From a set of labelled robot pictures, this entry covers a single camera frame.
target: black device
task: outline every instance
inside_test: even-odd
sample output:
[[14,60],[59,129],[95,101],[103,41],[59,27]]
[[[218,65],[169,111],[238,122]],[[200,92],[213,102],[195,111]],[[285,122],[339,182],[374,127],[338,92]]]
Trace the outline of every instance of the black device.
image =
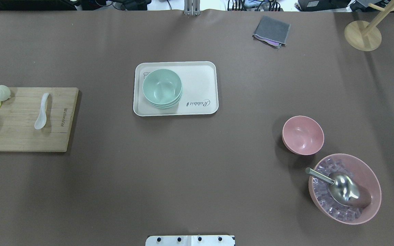
[[77,10],[69,0],[0,0],[0,10]]
[[121,3],[123,5],[122,8],[125,10],[147,10],[147,5],[152,3],[152,0],[112,0],[112,1]]
[[356,0],[353,4],[351,4],[351,10],[353,12],[373,12],[377,11],[374,8],[369,7],[369,3],[375,4],[384,8],[389,1],[388,0]]
[[298,0],[300,11],[322,11],[346,8],[351,0]]

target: table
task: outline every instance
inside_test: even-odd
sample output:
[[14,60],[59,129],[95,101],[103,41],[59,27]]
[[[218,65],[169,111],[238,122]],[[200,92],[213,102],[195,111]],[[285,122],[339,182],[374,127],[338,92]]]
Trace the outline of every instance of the table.
[[[252,38],[263,15],[292,24],[286,47]],[[0,245],[142,246],[148,235],[206,233],[241,246],[330,235],[333,245],[394,245],[394,13],[373,52],[343,37],[374,15],[0,12],[0,84],[80,89],[66,153],[0,152]],[[138,64],[199,60],[217,67],[214,115],[133,113]],[[283,146],[294,115],[321,124],[317,154]],[[304,169],[333,153],[377,175],[383,200],[368,223],[338,223],[311,201]]]

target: scoop handle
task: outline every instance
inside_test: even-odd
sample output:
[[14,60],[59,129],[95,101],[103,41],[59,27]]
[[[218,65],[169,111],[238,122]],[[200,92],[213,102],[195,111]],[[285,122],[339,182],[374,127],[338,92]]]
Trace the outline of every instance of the scoop handle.
[[315,171],[315,170],[312,170],[312,169],[309,168],[309,167],[307,167],[307,168],[305,169],[305,173],[308,174],[308,175],[310,175],[310,176],[316,177],[316,178],[322,180],[323,182],[327,182],[327,183],[330,184],[330,185],[333,185],[334,182],[335,182],[335,181],[334,181],[333,179],[331,179],[330,177],[324,176],[323,174],[321,174],[321,173],[319,173],[319,172],[317,172],[317,171]]

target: bowl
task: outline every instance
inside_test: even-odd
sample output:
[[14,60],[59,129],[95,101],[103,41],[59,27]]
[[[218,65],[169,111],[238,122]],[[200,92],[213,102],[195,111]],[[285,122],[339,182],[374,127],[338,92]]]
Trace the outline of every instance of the bowl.
[[182,98],[182,93],[180,93],[180,96],[170,104],[163,105],[163,106],[158,106],[158,105],[155,105],[152,103],[150,103],[150,104],[157,107],[157,108],[160,108],[160,109],[169,109],[169,108],[173,107],[174,105],[176,105],[180,101],[181,98]]
[[319,169],[322,168],[323,165],[329,161],[334,163],[343,163],[344,169],[353,176],[352,180],[358,185],[363,186],[368,190],[368,192],[372,196],[372,201],[370,202],[370,205],[361,210],[361,213],[358,214],[358,218],[355,217],[355,219],[353,219],[352,221],[343,221],[341,220],[341,218],[338,218],[337,215],[331,215],[330,208],[322,207],[323,202],[321,201],[323,201],[323,198],[321,198],[321,201],[319,201],[319,199],[316,197],[316,193],[314,192],[314,186],[317,186],[317,179],[310,176],[310,180],[308,181],[308,189],[310,190],[310,195],[313,199],[314,204],[316,204],[320,211],[322,211],[328,217],[333,218],[334,220],[344,224],[362,224],[371,220],[380,209],[382,199],[380,182],[378,181],[375,173],[362,160],[349,154],[331,154],[320,160],[320,162],[314,167],[314,170],[319,172]]
[[282,129],[282,140],[291,152],[310,155],[322,149],[325,136],[315,120],[298,115],[285,122]]
[[182,96],[180,77],[168,69],[155,70],[147,75],[142,84],[145,98],[155,107],[172,106]]

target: cable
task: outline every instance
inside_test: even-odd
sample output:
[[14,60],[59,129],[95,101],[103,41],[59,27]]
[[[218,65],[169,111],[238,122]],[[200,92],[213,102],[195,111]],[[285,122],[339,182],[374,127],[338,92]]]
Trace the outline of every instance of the cable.
[[[244,3],[246,0],[232,0],[231,11],[247,11]],[[230,0],[227,1],[227,11],[229,11]]]
[[280,11],[280,3],[278,3],[276,0],[273,2],[272,6],[268,7],[269,11]]
[[264,1],[260,1],[261,3],[258,5],[258,7],[256,8],[256,10],[255,11],[259,11],[259,8],[261,7],[261,5],[262,5],[262,3],[270,3],[271,4],[271,1],[270,0],[264,0]]
[[112,2],[112,3],[109,4],[109,5],[101,5],[101,4],[99,4],[99,3],[97,2],[97,0],[95,0],[95,4],[97,4],[98,6],[102,6],[102,7],[109,7],[110,5],[114,4],[114,2]]
[[119,6],[119,8],[117,8],[117,7],[115,7],[114,4],[112,4],[112,7],[114,7],[115,9],[122,10],[122,11],[126,10],[126,9],[122,9],[122,6],[123,6],[123,4],[121,4],[121,6]]

